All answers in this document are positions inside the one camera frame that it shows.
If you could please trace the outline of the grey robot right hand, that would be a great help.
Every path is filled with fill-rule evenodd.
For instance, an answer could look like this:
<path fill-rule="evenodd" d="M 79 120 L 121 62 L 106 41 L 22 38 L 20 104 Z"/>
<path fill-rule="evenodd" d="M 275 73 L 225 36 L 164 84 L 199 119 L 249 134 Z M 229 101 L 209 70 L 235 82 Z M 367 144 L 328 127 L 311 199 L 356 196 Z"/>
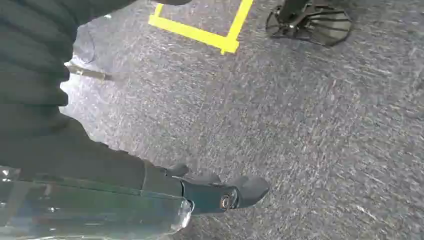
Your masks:
<path fill-rule="evenodd" d="M 3 240 L 151 240 L 184 229 L 194 215 L 255 205 L 261 177 L 224 183 L 92 141 L 72 122 L 54 131 L 0 135 Z"/>

